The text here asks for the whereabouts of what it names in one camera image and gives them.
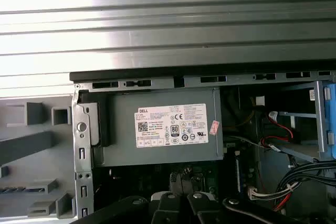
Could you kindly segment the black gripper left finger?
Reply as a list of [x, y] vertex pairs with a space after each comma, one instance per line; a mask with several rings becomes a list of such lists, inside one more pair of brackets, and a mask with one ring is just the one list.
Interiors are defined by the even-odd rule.
[[154, 193], [150, 200], [129, 196], [116, 201], [76, 223], [181, 223], [183, 204], [180, 173], [170, 174], [170, 191]]

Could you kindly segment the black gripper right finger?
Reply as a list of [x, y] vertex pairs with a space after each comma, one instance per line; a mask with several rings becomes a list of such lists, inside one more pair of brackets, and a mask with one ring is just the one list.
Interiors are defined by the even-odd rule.
[[219, 194], [226, 196], [221, 201], [204, 191], [191, 191], [186, 195], [196, 223], [330, 223], [329, 219], [317, 214], [291, 218], [278, 211], [262, 207], [241, 198], [236, 187], [239, 179], [233, 173], [218, 176], [222, 184]]

